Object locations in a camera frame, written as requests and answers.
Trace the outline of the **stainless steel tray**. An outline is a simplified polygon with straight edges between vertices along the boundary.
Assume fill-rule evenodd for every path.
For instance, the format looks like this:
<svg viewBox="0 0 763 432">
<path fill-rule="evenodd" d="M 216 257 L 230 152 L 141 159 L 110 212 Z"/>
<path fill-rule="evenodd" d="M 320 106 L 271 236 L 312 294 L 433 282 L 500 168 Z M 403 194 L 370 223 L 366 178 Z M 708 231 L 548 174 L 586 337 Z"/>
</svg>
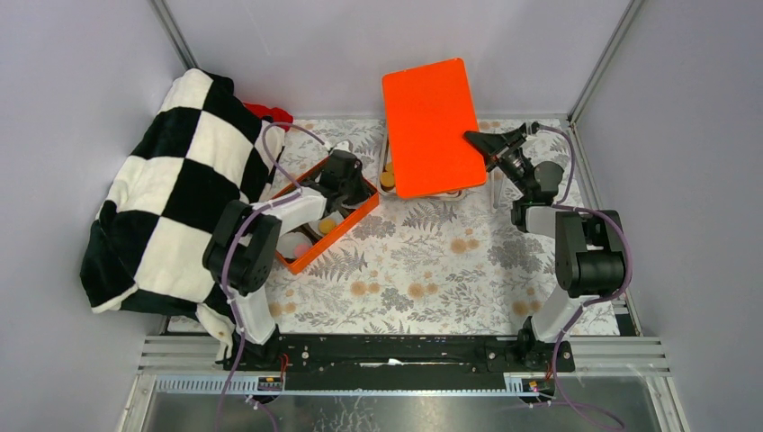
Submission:
<svg viewBox="0 0 763 432">
<path fill-rule="evenodd" d="M 383 195 L 393 196 L 402 199 L 398 194 L 396 177 L 394 175 L 394 165 L 392 163 L 390 142 L 387 133 L 384 133 L 380 154 L 379 154 L 379 174 L 377 176 L 377 188 Z M 464 191 L 455 191 L 449 193 L 436 193 L 425 196 L 418 196 L 418 199 L 430 199 L 440 201 L 458 201 L 466 196 Z"/>
</svg>

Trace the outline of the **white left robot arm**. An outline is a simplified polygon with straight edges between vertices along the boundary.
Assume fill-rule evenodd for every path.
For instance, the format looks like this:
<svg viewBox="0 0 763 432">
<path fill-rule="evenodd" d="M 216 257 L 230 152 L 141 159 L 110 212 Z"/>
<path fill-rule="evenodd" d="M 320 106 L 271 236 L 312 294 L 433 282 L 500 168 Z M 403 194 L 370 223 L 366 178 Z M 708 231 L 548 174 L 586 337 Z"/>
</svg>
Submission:
<svg viewBox="0 0 763 432">
<path fill-rule="evenodd" d="M 274 263 L 297 274 L 379 203 L 362 161 L 335 149 L 296 184 L 267 202 L 230 202 L 206 247 L 202 264 L 227 297 L 244 356 L 256 369 L 276 364 L 279 347 L 265 294 Z"/>
</svg>

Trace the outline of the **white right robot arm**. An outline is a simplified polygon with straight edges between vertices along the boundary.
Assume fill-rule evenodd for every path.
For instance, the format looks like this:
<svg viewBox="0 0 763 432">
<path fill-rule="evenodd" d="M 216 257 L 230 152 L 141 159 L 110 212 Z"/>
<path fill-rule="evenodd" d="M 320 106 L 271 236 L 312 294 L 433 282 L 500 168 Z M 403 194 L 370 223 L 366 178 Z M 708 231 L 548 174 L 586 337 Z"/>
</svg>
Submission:
<svg viewBox="0 0 763 432">
<path fill-rule="evenodd" d="M 557 285 L 522 329 L 529 338 L 516 346 L 517 362 L 530 371 L 551 360 L 549 343 L 561 342 L 588 306 L 618 297 L 633 277 L 618 213 L 565 204 L 574 169 L 552 161 L 535 163 L 525 155 L 524 144 L 539 132 L 565 135 L 538 122 L 504 133 L 463 134 L 483 157 L 486 170 L 499 169 L 520 193 L 511 206 L 511 223 L 523 233 L 554 241 Z"/>
</svg>

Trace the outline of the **pink cookie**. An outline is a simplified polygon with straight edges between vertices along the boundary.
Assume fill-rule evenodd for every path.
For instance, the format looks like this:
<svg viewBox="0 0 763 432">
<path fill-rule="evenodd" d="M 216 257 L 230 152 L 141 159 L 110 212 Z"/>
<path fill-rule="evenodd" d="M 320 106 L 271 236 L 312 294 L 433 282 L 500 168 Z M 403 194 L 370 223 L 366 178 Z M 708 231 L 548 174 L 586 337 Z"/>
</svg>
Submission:
<svg viewBox="0 0 763 432">
<path fill-rule="evenodd" d="M 310 243 L 301 243 L 294 247 L 292 253 L 295 258 L 300 258 L 308 253 L 311 249 Z"/>
</svg>

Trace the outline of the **steel tongs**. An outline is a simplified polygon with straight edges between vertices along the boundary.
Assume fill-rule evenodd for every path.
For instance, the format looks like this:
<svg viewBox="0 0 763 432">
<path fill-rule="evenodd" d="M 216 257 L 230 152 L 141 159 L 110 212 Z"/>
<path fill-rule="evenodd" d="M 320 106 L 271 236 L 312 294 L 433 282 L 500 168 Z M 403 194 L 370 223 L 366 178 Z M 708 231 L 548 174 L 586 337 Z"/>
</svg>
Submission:
<svg viewBox="0 0 763 432">
<path fill-rule="evenodd" d="M 489 174 L 490 206 L 494 211 L 498 210 L 500 207 L 501 198 L 503 196 L 504 180 L 505 176 L 498 168 L 495 168 Z"/>
</svg>

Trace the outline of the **orange tin lid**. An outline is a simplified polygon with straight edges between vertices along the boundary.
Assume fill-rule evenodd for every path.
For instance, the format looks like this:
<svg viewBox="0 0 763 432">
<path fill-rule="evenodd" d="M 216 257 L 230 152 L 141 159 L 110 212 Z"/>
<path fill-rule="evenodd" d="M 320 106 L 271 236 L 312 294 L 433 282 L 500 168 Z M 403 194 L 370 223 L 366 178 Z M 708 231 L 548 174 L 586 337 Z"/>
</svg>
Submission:
<svg viewBox="0 0 763 432">
<path fill-rule="evenodd" d="M 381 88 L 399 197 L 486 183 L 483 156 L 463 136 L 479 124 L 462 58 L 391 72 L 382 77 Z"/>
</svg>

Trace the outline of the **orange cookie tin box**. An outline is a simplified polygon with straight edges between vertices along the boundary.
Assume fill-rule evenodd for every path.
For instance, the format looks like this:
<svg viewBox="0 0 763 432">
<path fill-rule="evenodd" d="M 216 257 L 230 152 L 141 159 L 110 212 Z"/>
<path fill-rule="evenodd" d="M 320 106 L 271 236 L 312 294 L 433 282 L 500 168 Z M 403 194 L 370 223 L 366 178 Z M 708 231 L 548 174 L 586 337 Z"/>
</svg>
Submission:
<svg viewBox="0 0 763 432">
<path fill-rule="evenodd" d="M 288 232 L 302 232 L 313 243 L 310 251 L 296 260 L 284 259 L 277 252 L 275 246 L 276 257 L 295 275 L 316 262 L 323 253 L 348 234 L 362 219 L 369 216 L 380 202 L 378 190 L 363 174 L 366 183 L 373 189 L 373 196 L 355 209 L 340 208 L 338 211 L 327 211 L 327 199 L 317 191 L 307 187 L 307 179 L 317 176 L 319 168 L 324 164 L 326 158 L 298 177 L 296 187 L 288 186 L 276 195 L 279 200 L 283 198 L 292 199 L 291 202 L 277 208 L 277 215 L 283 221 L 280 237 Z M 309 223 L 317 221 L 331 212 L 340 212 L 345 219 L 336 229 L 321 238 L 310 228 Z"/>
</svg>

